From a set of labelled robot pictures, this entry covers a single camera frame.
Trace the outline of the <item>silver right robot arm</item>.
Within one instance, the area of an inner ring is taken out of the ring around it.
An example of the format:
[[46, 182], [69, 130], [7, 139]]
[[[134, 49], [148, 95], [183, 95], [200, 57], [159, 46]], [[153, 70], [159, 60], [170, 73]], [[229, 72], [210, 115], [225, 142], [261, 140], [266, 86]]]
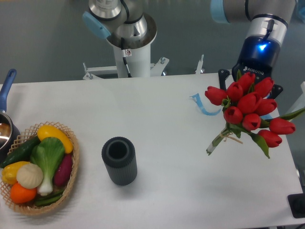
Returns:
[[272, 75], [296, 3], [295, 0], [211, 1], [210, 12], [215, 22], [251, 23], [232, 68], [234, 80], [238, 72], [254, 73], [256, 83]]

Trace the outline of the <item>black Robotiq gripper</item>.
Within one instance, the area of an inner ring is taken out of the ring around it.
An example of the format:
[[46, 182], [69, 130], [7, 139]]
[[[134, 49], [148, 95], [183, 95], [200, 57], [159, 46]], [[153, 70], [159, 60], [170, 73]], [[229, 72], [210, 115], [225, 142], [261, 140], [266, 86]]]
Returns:
[[[280, 52], [280, 45], [272, 40], [263, 40], [259, 36], [250, 36], [245, 39], [236, 65], [232, 68], [232, 76], [237, 81], [237, 72], [241, 74], [247, 72], [255, 74], [255, 81], [260, 82], [270, 77]], [[226, 79], [230, 71], [226, 69], [218, 70], [218, 79], [220, 89], [226, 91]], [[275, 99], [283, 92], [283, 87], [274, 84], [268, 96], [269, 99]]]

